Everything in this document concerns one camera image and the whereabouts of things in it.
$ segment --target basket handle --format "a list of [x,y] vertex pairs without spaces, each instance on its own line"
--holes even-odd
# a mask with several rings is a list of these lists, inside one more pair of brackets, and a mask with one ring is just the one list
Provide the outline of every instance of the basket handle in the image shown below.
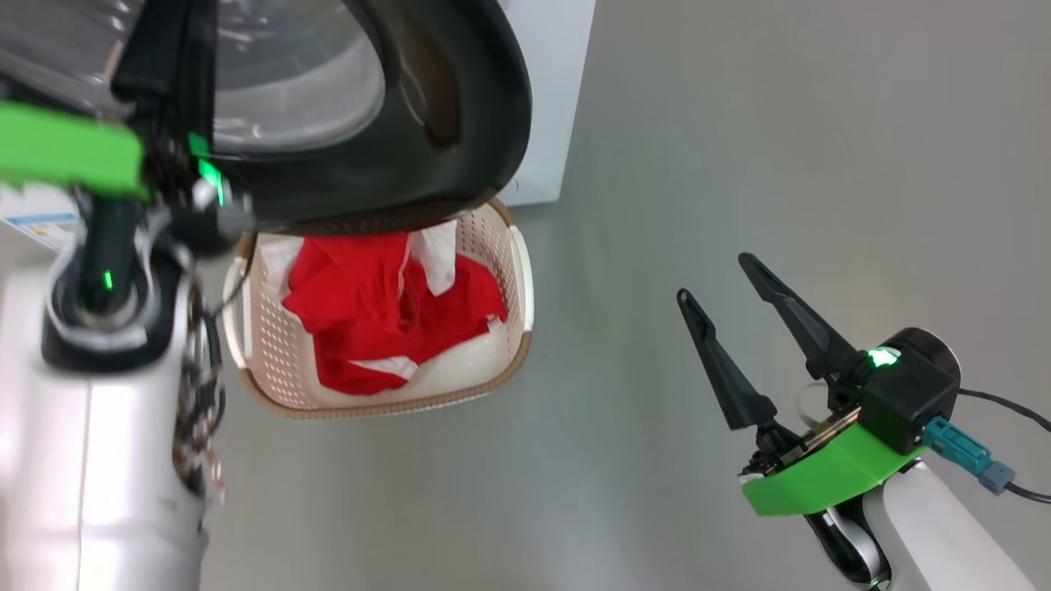
[[[223,281],[224,302],[233,293],[234,284],[236,284],[238,280],[241,279],[241,276],[244,274],[245,263],[246,262],[243,258],[236,257],[230,264],[230,268],[226,270],[226,280]],[[249,289],[248,281],[246,280],[240,294],[241,301],[243,303],[242,310],[244,313],[244,323],[243,323],[245,328],[244,341],[242,341],[241,334],[238,332],[238,325],[233,320],[233,314],[229,312],[223,314],[223,331],[226,332],[226,345],[230,349],[230,359],[233,360],[233,364],[238,366],[238,369],[244,369],[247,365],[245,363],[245,353],[244,353],[246,347],[242,346],[242,342],[248,343],[249,339],[251,339],[251,333],[250,333],[251,324],[249,323],[250,315],[248,310],[249,298],[247,297],[248,289]]]
[[533,264],[529,258],[529,248],[526,246],[526,238],[518,226],[510,226],[511,245],[514,247],[515,276],[518,278],[520,286],[519,295],[522,306],[522,330],[530,332],[533,330],[533,315],[535,313],[533,303]]

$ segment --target basket rim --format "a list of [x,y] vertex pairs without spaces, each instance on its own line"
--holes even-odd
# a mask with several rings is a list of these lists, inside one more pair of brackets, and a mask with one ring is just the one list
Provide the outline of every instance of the basket rim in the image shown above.
[[[482,205],[482,207],[486,205],[492,207],[500,216],[500,219],[503,220],[509,228],[515,227],[514,216],[512,216],[508,207],[498,199],[493,198],[489,200],[485,205]],[[246,259],[249,254],[248,250],[250,246],[250,237],[248,235],[243,235],[241,240],[238,241],[234,256]],[[240,373],[245,387],[249,392],[251,392],[252,396],[255,398],[260,404],[269,409],[271,412],[281,414],[282,416],[286,416],[288,419],[362,419],[368,416],[390,416],[393,414],[406,414],[409,412],[418,412],[444,406],[451,406],[485,396],[493,390],[499,389],[507,384],[508,381],[510,381],[511,378],[518,372],[522,364],[526,363],[526,358],[529,356],[529,351],[530,348],[532,348],[532,330],[522,331],[521,341],[518,343],[518,349],[515,351],[515,356],[511,360],[511,363],[508,364],[499,375],[493,378],[485,384],[411,401],[380,403],[370,406],[313,409],[292,408],[276,402],[273,398],[267,394],[255,380],[255,376],[252,374],[252,370],[248,367],[241,368]]]

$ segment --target gray floor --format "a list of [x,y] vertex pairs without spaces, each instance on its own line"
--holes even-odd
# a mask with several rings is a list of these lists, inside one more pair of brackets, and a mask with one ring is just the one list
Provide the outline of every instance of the gray floor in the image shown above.
[[[802,359],[741,250],[854,344],[925,326],[967,385],[1051,414],[1051,4],[600,4],[564,198],[517,211],[529,363],[486,399],[360,422],[231,388],[205,590],[845,589],[800,519],[741,497],[750,434],[673,301],[691,287],[790,414]],[[956,419],[1051,490],[1046,433],[981,402]],[[1047,589],[1051,512],[934,464]]]

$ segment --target green led light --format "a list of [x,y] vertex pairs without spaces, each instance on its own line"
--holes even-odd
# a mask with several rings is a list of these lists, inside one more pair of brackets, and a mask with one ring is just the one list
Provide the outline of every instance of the green led light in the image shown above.
[[222,207],[226,204],[226,191],[223,189],[223,174],[207,160],[199,160],[198,162],[198,172],[219,191],[219,206]]
[[190,134],[186,138],[186,143],[190,146],[190,154],[198,158],[206,158],[208,156],[208,140],[198,136],[197,134]]
[[883,367],[884,365],[893,365],[898,361],[898,353],[886,347],[877,347],[868,352],[869,359],[872,360],[872,365],[875,367]]

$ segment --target black cable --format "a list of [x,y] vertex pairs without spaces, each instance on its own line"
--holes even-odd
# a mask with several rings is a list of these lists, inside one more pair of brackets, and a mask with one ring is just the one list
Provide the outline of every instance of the black cable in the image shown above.
[[[255,252],[255,238],[256,235],[252,235],[252,253]],[[248,263],[245,265],[245,274],[241,278],[241,283],[233,290],[233,294],[236,294],[241,287],[244,285],[244,278],[248,277],[248,271],[251,269],[251,254],[249,254]],[[226,304],[220,306],[217,312],[221,312]],[[219,372],[223,368],[223,346],[219,343],[219,324],[218,324],[218,313],[206,314],[204,317],[204,328],[208,335],[208,365],[212,375],[217,379],[217,382],[211,385],[215,396],[215,426],[213,431],[219,429],[219,425],[223,422],[223,416],[226,414],[226,387],[218,383]]]
[[[978,390],[968,390],[965,388],[961,388],[960,393],[965,396],[971,396],[975,399],[986,400],[989,402],[994,402],[1001,406],[1010,408],[1011,410],[1017,412],[1018,414],[1027,419],[1032,419],[1037,425],[1044,427],[1044,429],[1047,430],[1048,432],[1051,432],[1051,421],[1048,421],[1036,411],[1026,408],[1025,406],[1022,406],[1016,402],[1011,402],[1007,399],[1003,399],[1001,396],[997,396],[995,394],[990,394],[988,392],[981,392]],[[1051,494],[1034,492],[1029,490],[1028,488],[1021,487],[1014,483],[1007,483],[1007,485],[1004,487],[1004,490],[1016,494],[1025,500],[1032,501],[1033,503],[1044,503],[1046,505],[1051,505]]]
[[967,390],[967,389],[964,389],[964,388],[960,389],[960,393],[963,394],[963,395],[965,395],[965,396],[973,396],[975,399],[982,399],[982,400],[987,400],[987,401],[990,401],[990,402],[994,402],[994,403],[996,403],[996,404],[998,404],[1001,406],[1005,406],[1007,408],[1010,408],[1011,410],[1017,412],[1018,414],[1021,414],[1021,415],[1023,415],[1023,416],[1025,416],[1027,419],[1032,419],[1033,421],[1036,422],[1037,425],[1039,425],[1040,427],[1044,427],[1044,429],[1047,430],[1048,432],[1051,432],[1051,421],[1048,421],[1047,419],[1040,416],[1035,411],[1030,410],[1030,409],[1022,406],[1021,404],[1018,404],[1016,402],[1011,402],[1011,401],[1009,401],[1007,399],[1002,399],[1002,398],[1000,398],[997,395],[994,395],[994,394],[989,394],[989,393],[986,393],[986,392],[980,392],[977,390]]
[[208,312],[212,318],[218,319],[223,313],[223,310],[233,302],[238,294],[241,293],[241,290],[245,287],[245,281],[248,280],[248,273],[252,270],[252,263],[255,262],[255,245],[259,243],[259,232],[252,232],[249,237],[248,259],[245,260],[245,270],[238,280],[238,284],[233,286],[233,290],[231,290],[230,294],[226,297],[226,300],[223,300],[223,303],[220,304],[219,307]]
[[1014,494],[1017,494],[1018,496],[1026,498],[1028,501],[1032,501],[1033,503],[1044,503],[1046,505],[1051,505],[1051,495],[1033,492],[1028,488],[1023,488],[1014,483],[1007,483],[1007,485],[1004,486],[1004,490],[1013,492]]

